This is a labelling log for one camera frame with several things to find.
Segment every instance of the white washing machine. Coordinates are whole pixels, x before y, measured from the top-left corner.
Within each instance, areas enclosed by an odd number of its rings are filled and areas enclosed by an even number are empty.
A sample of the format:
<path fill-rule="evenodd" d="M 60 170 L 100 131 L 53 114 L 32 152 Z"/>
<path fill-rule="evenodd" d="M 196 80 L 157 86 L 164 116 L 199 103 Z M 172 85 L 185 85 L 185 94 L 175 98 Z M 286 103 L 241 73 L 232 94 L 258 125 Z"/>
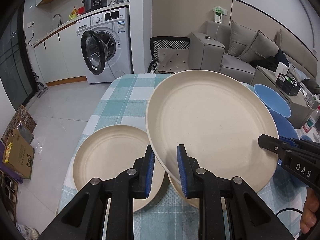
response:
<path fill-rule="evenodd" d="M 129 43 L 129 9 L 105 11 L 76 22 L 88 83 L 112 82 L 133 73 Z"/>

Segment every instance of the tablecloth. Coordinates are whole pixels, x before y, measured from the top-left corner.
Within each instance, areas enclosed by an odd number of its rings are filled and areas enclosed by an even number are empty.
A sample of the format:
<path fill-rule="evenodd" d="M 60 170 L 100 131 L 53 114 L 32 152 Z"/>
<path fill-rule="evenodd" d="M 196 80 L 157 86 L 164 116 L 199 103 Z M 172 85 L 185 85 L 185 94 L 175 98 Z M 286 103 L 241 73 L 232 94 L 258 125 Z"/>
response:
<path fill-rule="evenodd" d="M 145 113 L 148 99 L 154 88 L 168 76 L 168 74 L 129 74 L 113 81 L 84 128 L 74 156 L 83 141 L 103 127 L 125 124 L 146 131 Z M 77 193 L 72 175 L 74 156 L 66 174 L 58 211 L 61 211 Z M 306 194 L 306 189 L 295 186 L 290 175 L 280 167 L 276 169 L 270 182 L 259 192 L 259 196 L 273 212 L 287 207 L 302 210 Z M 156 197 L 146 207 L 134 213 L 134 239 L 197 239 L 198 214 L 198 209 L 182 201 L 165 176 Z M 226 213 L 224 217 L 226 235 L 229 239 Z M 278 217 L 294 236 L 299 232 L 300 214 L 287 211 Z"/>

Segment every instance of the faucet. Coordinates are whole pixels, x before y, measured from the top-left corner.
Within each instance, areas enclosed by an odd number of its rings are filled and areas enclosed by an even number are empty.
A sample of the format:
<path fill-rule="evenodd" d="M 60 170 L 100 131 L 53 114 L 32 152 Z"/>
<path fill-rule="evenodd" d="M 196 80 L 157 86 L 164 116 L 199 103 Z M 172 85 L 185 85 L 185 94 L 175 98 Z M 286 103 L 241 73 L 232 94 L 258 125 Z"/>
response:
<path fill-rule="evenodd" d="M 55 14 L 55 15 L 54 15 L 54 17 L 52 18 L 52 20 L 54 20 L 54 18 L 55 18 L 57 15 L 59 15 L 59 17 L 60 17 L 60 25 L 62 25 L 61 15 L 60 15 L 60 14 L 58 14 L 58 13 L 57 13 L 57 14 Z"/>

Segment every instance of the human hand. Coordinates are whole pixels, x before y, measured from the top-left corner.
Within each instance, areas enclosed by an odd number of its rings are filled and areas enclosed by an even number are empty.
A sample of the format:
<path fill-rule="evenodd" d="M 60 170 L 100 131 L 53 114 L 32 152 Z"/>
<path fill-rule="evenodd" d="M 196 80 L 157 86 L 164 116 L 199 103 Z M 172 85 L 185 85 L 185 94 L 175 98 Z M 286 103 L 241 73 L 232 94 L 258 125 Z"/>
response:
<path fill-rule="evenodd" d="M 310 228 L 313 227 L 317 221 L 314 214 L 319 208 L 320 202 L 313 189 L 307 188 L 307 199 L 303 205 L 303 214 L 300 220 L 300 229 L 306 234 Z"/>

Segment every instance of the wooden baseboard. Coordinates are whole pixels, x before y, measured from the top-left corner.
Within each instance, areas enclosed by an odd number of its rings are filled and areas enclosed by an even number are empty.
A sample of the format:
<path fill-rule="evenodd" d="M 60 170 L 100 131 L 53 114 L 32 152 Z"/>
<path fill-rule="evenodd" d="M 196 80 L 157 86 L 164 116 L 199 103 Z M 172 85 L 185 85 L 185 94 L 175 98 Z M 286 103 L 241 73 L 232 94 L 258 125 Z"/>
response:
<path fill-rule="evenodd" d="M 74 82 L 81 82 L 81 81 L 87 81 L 87 77 L 81 76 L 81 77 L 74 77 L 74 78 L 66 78 L 66 79 L 48 82 L 46 84 L 48 87 L 51 87 L 51 86 L 74 83 Z"/>

